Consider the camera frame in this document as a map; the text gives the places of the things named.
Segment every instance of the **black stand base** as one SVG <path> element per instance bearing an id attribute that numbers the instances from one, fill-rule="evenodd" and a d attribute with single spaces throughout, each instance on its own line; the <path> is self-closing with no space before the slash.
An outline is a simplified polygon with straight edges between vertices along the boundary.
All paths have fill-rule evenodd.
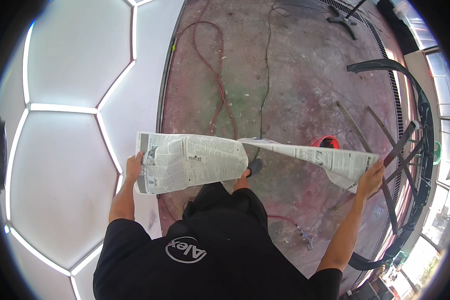
<path id="1" fill-rule="evenodd" d="M 345 27 L 345 29 L 348 31 L 348 33 L 352 36 L 352 39 L 354 41 L 357 40 L 357 37 L 355 36 L 355 33 L 353 32 L 352 27 L 351 27 L 352 25 L 357 25 L 357 23 L 346 19 L 345 15 L 343 15 L 341 12 L 339 12 L 335 6 L 329 5 L 328 7 L 330 8 L 330 10 L 333 12 L 333 14 L 336 17 L 328 17 L 327 21 L 329 23 L 338 23 L 338 24 L 343 25 L 343 27 Z"/>

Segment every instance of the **stained floor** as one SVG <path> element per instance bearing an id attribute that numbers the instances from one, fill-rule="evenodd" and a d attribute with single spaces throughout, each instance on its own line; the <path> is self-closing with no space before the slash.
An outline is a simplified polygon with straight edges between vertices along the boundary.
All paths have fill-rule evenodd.
<path id="1" fill-rule="evenodd" d="M 340 101 L 361 128 L 372 150 L 383 158 L 389 142 L 366 111 L 367 106 L 382 119 L 392 136 L 397 136 L 396 108 L 385 71 L 348 73 L 346 66 L 382 58 L 370 29 L 357 22 L 358 40 L 353 41 L 332 16 L 327 4 L 318 0 L 189 0 L 178 33 L 203 13 L 196 28 L 197 49 L 218 70 L 222 60 L 225 99 L 237 126 L 237 138 L 263 137 L 282 144 L 308 145 L 314 137 L 334 135 L 342 149 L 364 151 L 357 135 L 336 105 Z M 382 39 L 396 41 L 372 4 L 361 14 L 376 24 Z M 210 133 L 210 124 L 220 105 L 218 81 L 200 60 L 192 46 L 193 27 L 186 29 L 176 45 L 174 63 L 163 116 L 163 133 L 187 133 L 233 138 L 234 129 L 223 107 Z M 249 160 L 257 148 L 246 146 Z M 269 218 L 269 233 L 275 245 L 305 276 L 311 276 L 345 218 L 350 203 L 333 207 L 345 191 L 331 183 L 325 172 L 310 163 L 282 154 L 260 150 L 263 171 L 251 177 L 250 188 L 263 202 L 269 215 L 293 219 L 314 238 L 307 251 L 295 226 Z M 225 182 L 231 190 L 234 182 Z M 160 195 L 159 209 L 165 235 L 174 219 L 180 219 L 184 203 L 200 187 Z M 363 213 L 355 251 L 370 257 L 386 218 L 381 193 L 370 199 Z M 343 273 L 341 292 L 349 290 L 361 272 L 350 266 Z"/>

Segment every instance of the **alex logo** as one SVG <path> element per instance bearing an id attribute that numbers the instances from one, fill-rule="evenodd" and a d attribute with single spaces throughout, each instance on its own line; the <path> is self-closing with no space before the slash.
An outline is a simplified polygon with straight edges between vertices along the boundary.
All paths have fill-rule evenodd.
<path id="1" fill-rule="evenodd" d="M 199 249 L 194 237 L 177 237 L 165 246 L 167 255 L 176 262 L 193 264 L 207 255 L 207 251 Z"/>

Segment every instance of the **light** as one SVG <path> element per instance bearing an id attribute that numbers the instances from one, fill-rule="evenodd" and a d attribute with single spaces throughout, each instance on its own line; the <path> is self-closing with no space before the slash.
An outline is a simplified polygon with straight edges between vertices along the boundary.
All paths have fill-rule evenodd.
<path id="1" fill-rule="evenodd" d="M 140 6 L 140 5 L 145 4 L 145 3 L 149 3 L 150 1 L 152 1 L 152 0 L 142 0 L 142 1 L 137 3 L 137 6 Z"/>
<path id="2" fill-rule="evenodd" d="M 58 264 L 56 264 L 53 261 L 49 260 L 47 257 L 42 255 L 40 252 L 35 250 L 34 247 L 30 246 L 30 244 L 27 243 L 27 241 L 24 240 L 24 238 L 21 237 L 20 234 L 18 234 L 18 232 L 15 230 L 15 228 L 13 228 L 13 227 L 10 228 L 10 231 L 12 232 L 12 235 L 20 242 L 20 244 L 22 244 L 28 251 L 30 251 L 31 254 L 35 255 L 39 260 L 41 260 L 42 262 L 46 263 L 50 267 L 54 268 L 58 272 L 66 275 L 66 276 L 70 276 L 70 272 L 69 271 L 65 270 L 64 268 L 60 267 Z"/>
<path id="3" fill-rule="evenodd" d="M 95 107 L 61 105 L 61 104 L 44 104 L 44 103 L 31 103 L 30 111 L 66 111 L 66 112 L 81 112 L 86 114 L 97 113 L 97 109 Z"/>
<path id="4" fill-rule="evenodd" d="M 118 177 L 118 182 L 116 184 L 116 191 L 115 191 L 115 195 L 118 194 L 120 192 L 120 189 L 122 188 L 122 182 L 123 182 L 123 175 L 120 174 L 120 176 Z"/>
<path id="5" fill-rule="evenodd" d="M 132 58 L 137 59 L 137 11 L 138 7 L 132 7 Z"/>
<path id="6" fill-rule="evenodd" d="M 97 121 L 98 126 L 100 127 L 100 131 L 102 132 L 103 140 L 105 141 L 105 145 L 108 148 L 108 152 L 110 153 L 110 156 L 112 157 L 113 163 L 115 164 L 115 168 L 118 173 L 122 174 L 122 168 L 120 167 L 119 160 L 117 159 L 117 156 L 115 155 L 115 152 L 112 148 L 112 143 L 110 142 L 110 139 L 108 138 L 107 130 L 105 129 L 104 119 L 102 118 L 102 114 L 99 112 L 97 113 Z"/>
<path id="7" fill-rule="evenodd" d="M 10 156 L 8 157 L 8 165 L 6 167 L 6 178 L 5 178 L 5 214 L 6 219 L 10 221 L 10 182 L 12 180 L 12 166 L 13 160 L 15 159 L 15 152 L 17 152 L 18 139 L 22 133 L 24 127 L 25 119 L 28 116 L 28 109 L 25 109 L 18 121 L 17 131 L 15 131 L 15 136 L 13 137 L 12 146 L 10 148 Z"/>
<path id="8" fill-rule="evenodd" d="M 72 287 L 73 287 L 73 292 L 75 293 L 75 298 L 77 298 L 77 300 L 82 300 L 82 298 L 80 298 L 80 294 L 78 293 L 78 287 L 77 287 L 77 282 L 75 282 L 75 277 L 71 276 L 70 281 L 72 282 Z"/>
<path id="9" fill-rule="evenodd" d="M 131 63 L 128 64 L 128 66 L 121 72 L 121 74 L 115 79 L 112 86 L 108 89 L 108 91 L 103 96 L 102 100 L 100 100 L 100 103 L 98 104 L 97 109 L 99 111 L 104 108 L 105 103 L 108 101 L 112 93 L 115 91 L 115 89 L 119 86 L 120 82 L 122 82 L 123 78 L 127 75 L 128 72 L 130 72 L 130 69 L 135 65 L 135 60 L 132 60 Z"/>
<path id="10" fill-rule="evenodd" d="M 84 259 L 82 262 L 80 262 L 80 263 L 78 264 L 78 266 L 76 266 L 76 267 L 72 270 L 71 274 L 72 274 L 73 276 L 77 275 L 78 272 L 80 272 L 86 265 L 88 265 L 89 262 L 91 262 L 94 258 L 96 258 L 97 255 L 99 255 L 99 254 L 102 252 L 103 246 L 104 246 L 104 245 L 101 244 L 101 245 L 98 246 L 98 248 L 95 249 L 89 256 L 85 257 L 85 259 Z"/>
<path id="11" fill-rule="evenodd" d="M 32 37 L 32 29 L 34 28 L 35 21 L 30 25 L 27 32 L 27 37 L 25 38 L 25 47 L 23 49 L 23 65 L 22 65 L 22 82 L 23 82 L 23 98 L 25 99 L 25 104 L 30 102 L 30 92 L 28 91 L 28 49 L 30 48 L 30 38 Z"/>

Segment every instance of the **newspaper page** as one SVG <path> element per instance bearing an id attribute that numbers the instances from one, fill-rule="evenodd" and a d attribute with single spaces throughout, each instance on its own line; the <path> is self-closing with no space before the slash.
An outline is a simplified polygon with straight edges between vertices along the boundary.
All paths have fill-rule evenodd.
<path id="1" fill-rule="evenodd" d="M 352 193 L 357 192 L 357 185 L 363 173 L 379 159 L 379 155 L 373 153 L 285 145 L 267 139 L 241 138 L 238 141 L 318 165 L 325 170 L 332 183 Z"/>
<path id="2" fill-rule="evenodd" d="M 138 132 L 136 150 L 144 153 L 135 184 L 141 194 L 237 179 L 248 166 L 242 143 L 215 136 Z"/>

